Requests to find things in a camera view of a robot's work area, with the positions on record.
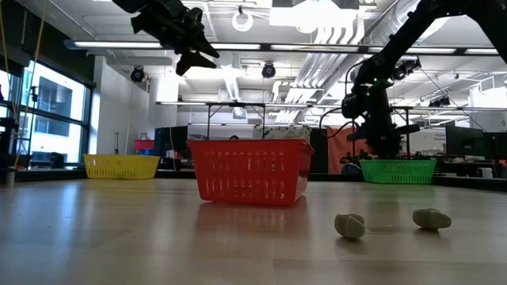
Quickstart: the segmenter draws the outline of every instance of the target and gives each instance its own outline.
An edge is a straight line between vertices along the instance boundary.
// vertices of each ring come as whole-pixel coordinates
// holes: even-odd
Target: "wall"
[[[154,130],[158,127],[177,126],[177,106],[157,105],[156,101],[165,101],[166,93],[173,93],[173,89],[168,89],[163,79],[152,79],[150,83],[150,104],[149,104],[149,124],[147,133],[151,139],[154,139]]]
[[[410,151],[414,153],[421,151],[423,153],[442,153],[444,152],[445,130],[422,130],[410,134]],[[403,151],[406,152],[406,137],[402,137]]]
[[[478,108],[507,108],[507,89],[480,90],[479,87],[470,89],[470,103]],[[485,129],[488,132],[507,131],[507,112],[472,112],[470,126]]]
[[[95,60],[94,81],[90,154],[114,154],[115,132],[119,132],[118,146],[124,154],[128,131],[127,154],[134,154],[134,139],[148,129],[149,94],[108,66],[102,56]]]

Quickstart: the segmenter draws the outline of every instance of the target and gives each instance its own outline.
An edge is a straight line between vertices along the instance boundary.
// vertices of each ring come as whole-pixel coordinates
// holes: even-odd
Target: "yellow rope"
[[[4,28],[4,25],[3,25],[3,12],[2,12],[2,4],[0,3],[0,31],[2,32],[2,47],[3,47],[3,59],[5,60],[5,65],[6,65],[6,71],[7,71],[7,74],[9,75],[9,60],[7,58],[7,43],[6,43],[6,31],[5,31],[5,28]],[[17,124],[17,110],[16,110],[16,105],[14,104],[14,100],[12,100],[12,104],[13,104],[13,114],[14,114],[14,120]]]
[[[34,60],[33,60],[32,77],[30,78],[30,85],[29,85],[30,88],[32,88],[33,77],[35,75],[35,67],[37,65],[37,60],[39,58],[40,41],[42,40],[42,31],[44,30],[44,21],[46,19],[46,9],[47,9],[47,7],[48,7],[48,0],[44,0],[44,7],[42,9],[42,18],[40,19],[39,38],[37,39],[37,47],[36,47],[36,50],[35,50],[35,57],[34,57]],[[27,114],[29,112],[29,102],[30,102],[30,93],[26,97],[26,108],[25,108],[25,115],[23,116],[23,128],[22,128],[22,130],[24,130],[26,128],[26,116],[27,116]],[[14,168],[17,168],[17,162],[19,161],[19,157],[20,157],[20,154],[21,154],[21,146],[23,145],[23,136],[24,136],[24,134],[25,133],[22,132],[21,133],[21,137],[19,138],[20,146],[17,149],[17,156],[16,156],[16,162],[14,163]]]

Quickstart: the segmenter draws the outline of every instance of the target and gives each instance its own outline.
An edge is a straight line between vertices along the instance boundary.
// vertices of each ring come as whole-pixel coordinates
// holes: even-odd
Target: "plastic basket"
[[[88,178],[149,179],[155,176],[160,157],[143,155],[90,155],[85,158]]]
[[[155,141],[152,139],[136,139],[134,140],[134,148],[136,150],[153,150]]]
[[[200,198],[291,206],[307,188],[313,149],[302,139],[189,141]]]
[[[364,180],[381,184],[430,184],[436,161],[362,161]]]

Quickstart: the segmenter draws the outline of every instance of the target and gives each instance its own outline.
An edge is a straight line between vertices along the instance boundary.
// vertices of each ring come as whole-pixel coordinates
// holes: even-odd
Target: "orange curtain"
[[[333,135],[337,129],[333,127],[327,128],[327,135]],[[352,134],[352,128],[345,128],[340,133],[331,139],[327,139],[327,148],[329,154],[329,172],[331,174],[340,174],[343,165],[340,164],[340,159],[347,156],[347,153],[352,154],[352,142],[347,142],[347,135]],[[368,152],[366,139],[356,141],[356,154],[361,150]]]

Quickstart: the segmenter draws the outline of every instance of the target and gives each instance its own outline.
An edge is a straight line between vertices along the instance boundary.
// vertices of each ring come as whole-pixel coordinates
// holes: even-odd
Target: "window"
[[[30,78],[32,76],[33,62],[25,68],[23,77],[22,104],[27,100],[32,107],[30,94]],[[41,64],[36,64],[33,86],[38,86],[36,108],[42,111],[51,112],[74,120],[83,120],[84,101],[87,88],[74,80],[71,80],[56,71],[53,71]]]
[[[69,123],[50,120],[42,116],[37,116],[35,119],[35,132],[68,137],[70,128]]]
[[[10,101],[15,98],[19,90],[19,77],[0,70],[0,90],[5,101]]]
[[[25,113],[21,113],[21,123]],[[41,154],[49,155],[51,152],[63,154],[66,162],[79,162],[82,127],[75,123],[67,123],[59,120],[53,120],[44,116],[35,115],[32,133],[30,127],[32,122],[32,114],[26,116],[27,124],[25,128],[25,137],[31,139],[31,143],[25,143],[25,149],[33,156],[42,158]],[[49,160],[37,160],[38,162],[49,162]]]
[[[67,155],[63,154],[63,159],[67,162]],[[51,153],[45,153],[42,151],[33,151],[32,152],[32,161],[33,162],[50,162],[51,161]]]
[[[7,108],[6,107],[0,107],[0,118],[7,117]]]
[[[30,88],[32,72],[32,86],[37,86],[35,105]],[[19,123],[24,137],[22,144],[17,141],[16,151],[30,153],[31,162],[50,162],[54,152],[62,154],[66,163],[80,162],[88,145],[90,89],[34,62],[25,68],[18,89],[17,98],[21,95]]]

